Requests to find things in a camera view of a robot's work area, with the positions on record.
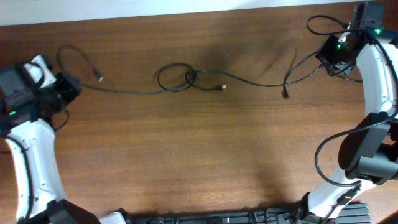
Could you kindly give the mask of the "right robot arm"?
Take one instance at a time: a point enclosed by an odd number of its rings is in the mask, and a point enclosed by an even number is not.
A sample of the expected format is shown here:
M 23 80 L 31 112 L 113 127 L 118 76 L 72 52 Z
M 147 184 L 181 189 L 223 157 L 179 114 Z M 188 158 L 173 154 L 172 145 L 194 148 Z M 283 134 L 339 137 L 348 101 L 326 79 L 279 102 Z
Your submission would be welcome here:
M 368 1 L 354 8 L 350 23 L 326 34 L 316 58 L 332 77 L 357 68 L 365 117 L 340 133 L 338 168 L 293 211 L 267 210 L 266 222 L 367 223 L 368 211 L 354 199 L 397 179 L 397 32 L 382 26 L 384 6 Z

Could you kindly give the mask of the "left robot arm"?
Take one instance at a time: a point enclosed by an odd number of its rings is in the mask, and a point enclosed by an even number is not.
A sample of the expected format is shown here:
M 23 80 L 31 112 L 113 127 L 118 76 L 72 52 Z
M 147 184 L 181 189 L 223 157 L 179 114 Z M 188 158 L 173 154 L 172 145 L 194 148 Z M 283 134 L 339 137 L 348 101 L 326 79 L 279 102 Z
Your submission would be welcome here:
M 14 163 L 17 223 L 99 223 L 71 203 L 55 157 L 52 117 L 80 94 L 80 81 L 68 72 L 54 75 L 46 55 L 1 69 L 1 139 Z

